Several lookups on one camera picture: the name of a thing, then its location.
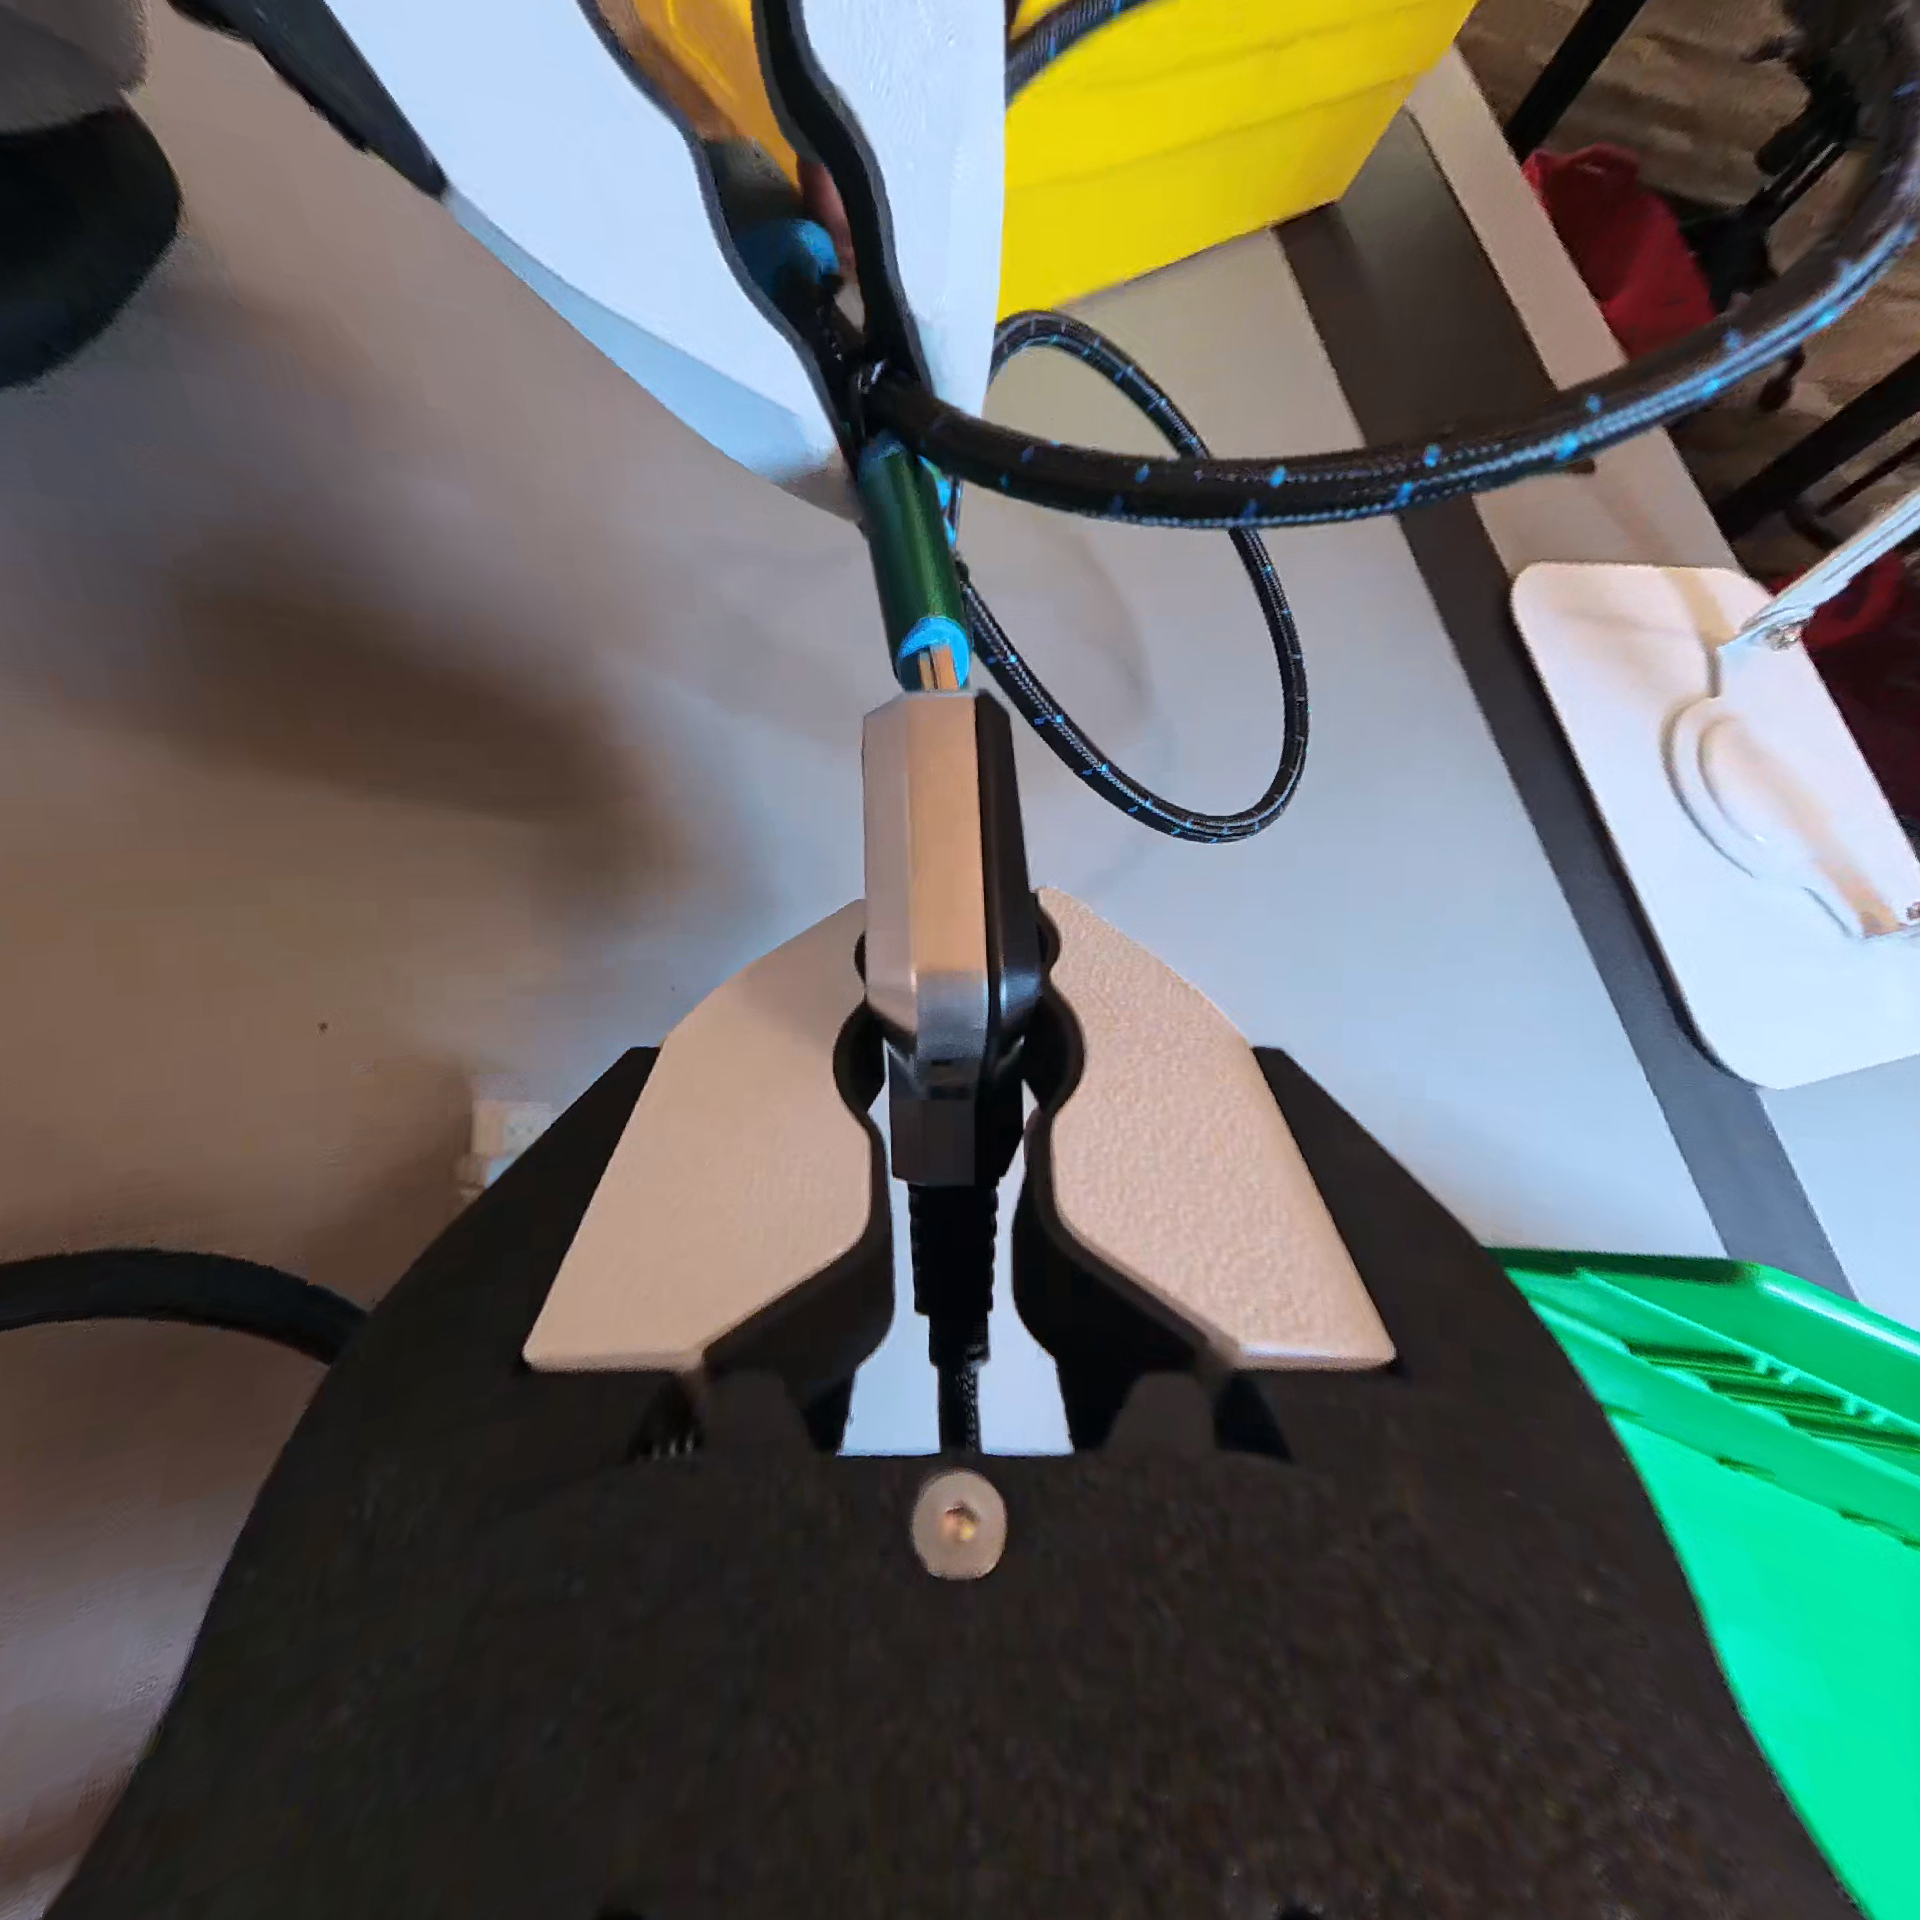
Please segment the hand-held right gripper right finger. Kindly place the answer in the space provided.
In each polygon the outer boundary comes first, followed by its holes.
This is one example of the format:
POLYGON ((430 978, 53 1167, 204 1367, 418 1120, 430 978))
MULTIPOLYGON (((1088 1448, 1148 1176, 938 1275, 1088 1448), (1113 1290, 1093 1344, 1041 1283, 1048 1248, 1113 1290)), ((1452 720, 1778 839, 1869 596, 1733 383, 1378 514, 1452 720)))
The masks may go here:
POLYGON ((1257 1054, 1065 892, 1032 1037, 1015 1304, 1062 1367, 1375 1371, 1397 1358, 1257 1054))

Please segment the red bag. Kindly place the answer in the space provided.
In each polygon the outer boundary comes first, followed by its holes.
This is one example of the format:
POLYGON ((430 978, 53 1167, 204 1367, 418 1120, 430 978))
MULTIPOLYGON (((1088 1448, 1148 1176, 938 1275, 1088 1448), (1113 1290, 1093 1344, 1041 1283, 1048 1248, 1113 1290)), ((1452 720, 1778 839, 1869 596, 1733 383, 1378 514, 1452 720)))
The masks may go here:
POLYGON ((1535 151, 1522 176, 1625 359, 1717 320, 1710 280, 1633 152, 1614 144, 1535 151))

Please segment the braided hdmi cable green plugs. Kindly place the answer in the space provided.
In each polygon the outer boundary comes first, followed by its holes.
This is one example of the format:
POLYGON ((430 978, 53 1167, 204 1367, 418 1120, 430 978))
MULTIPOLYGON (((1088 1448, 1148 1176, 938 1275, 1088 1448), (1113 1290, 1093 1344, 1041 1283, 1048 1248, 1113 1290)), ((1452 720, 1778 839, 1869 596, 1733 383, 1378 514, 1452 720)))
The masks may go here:
POLYGON ((1304 655, 1261 532, 1367 520, 1559 474, 1695 413, 1830 324, 1916 242, 1916 5, 1834 5, 1829 40, 1850 55, 1876 115, 1873 166, 1844 224, 1727 320, 1610 374, 1559 390, 1535 415, 1433 440, 1284 460, 1218 460, 1164 388, 1108 336, 1057 311, 1024 311, 993 332, 992 373, 1057 349, 1108 379, 1173 445, 1166 460, 1028 439, 937 400, 919 322, 908 317, 880 159, 845 91, 828 78, 802 5, 756 5, 760 70, 783 131, 842 194, 864 301, 858 327, 832 309, 828 267, 752 274, 788 320, 820 379, 854 478, 880 613, 900 687, 974 690, 974 658, 1056 758, 1151 832, 1229 845, 1271 828, 1300 786, 1310 739, 1304 655), (972 586, 953 536, 960 492, 978 485, 1024 506, 1100 520, 1209 531, 1232 539, 1279 671, 1279 758, 1249 807, 1178 807, 1120 770, 1021 661, 972 586))

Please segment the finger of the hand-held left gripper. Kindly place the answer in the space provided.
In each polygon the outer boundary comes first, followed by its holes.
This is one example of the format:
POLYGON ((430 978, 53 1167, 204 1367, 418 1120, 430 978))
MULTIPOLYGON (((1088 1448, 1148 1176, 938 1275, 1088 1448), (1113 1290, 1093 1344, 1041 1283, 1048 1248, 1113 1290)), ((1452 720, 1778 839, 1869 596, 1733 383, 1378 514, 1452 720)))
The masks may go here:
POLYGON ((817 368, 790 327, 832 309, 841 258, 765 158, 698 140, 591 5, 328 10, 470 238, 736 466, 857 516, 817 368))
POLYGON ((887 280, 932 392, 988 396, 1001 288, 999 3, 806 3, 805 34, 870 165, 887 280))

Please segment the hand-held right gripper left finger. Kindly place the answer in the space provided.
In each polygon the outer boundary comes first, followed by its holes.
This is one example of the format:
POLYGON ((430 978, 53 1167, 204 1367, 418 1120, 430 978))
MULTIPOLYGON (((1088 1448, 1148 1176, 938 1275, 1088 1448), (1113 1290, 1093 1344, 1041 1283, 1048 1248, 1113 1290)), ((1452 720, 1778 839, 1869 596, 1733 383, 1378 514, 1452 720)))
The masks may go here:
POLYGON ((662 1039, 525 1336, 544 1376, 697 1376, 887 1226, 834 1052, 866 1008, 861 902, 750 963, 662 1039))

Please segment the green plastic bin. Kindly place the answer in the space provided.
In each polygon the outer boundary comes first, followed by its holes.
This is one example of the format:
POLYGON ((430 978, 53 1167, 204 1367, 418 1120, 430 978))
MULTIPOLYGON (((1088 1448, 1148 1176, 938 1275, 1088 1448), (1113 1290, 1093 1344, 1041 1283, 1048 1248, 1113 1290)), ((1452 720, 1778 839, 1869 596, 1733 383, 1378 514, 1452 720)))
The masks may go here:
POLYGON ((1917 1332, 1778 1267, 1494 1248, 1868 1915, 1917 1915, 1917 1332))

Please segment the yellow plastic bin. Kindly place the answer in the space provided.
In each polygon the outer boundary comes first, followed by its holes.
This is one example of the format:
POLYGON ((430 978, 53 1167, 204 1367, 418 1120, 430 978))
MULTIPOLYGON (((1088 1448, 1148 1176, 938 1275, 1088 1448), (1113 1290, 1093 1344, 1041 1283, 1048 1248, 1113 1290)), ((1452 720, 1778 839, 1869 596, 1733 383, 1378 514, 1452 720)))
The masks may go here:
POLYGON ((1334 202, 1466 3, 1007 5, 999 312, 1334 202))

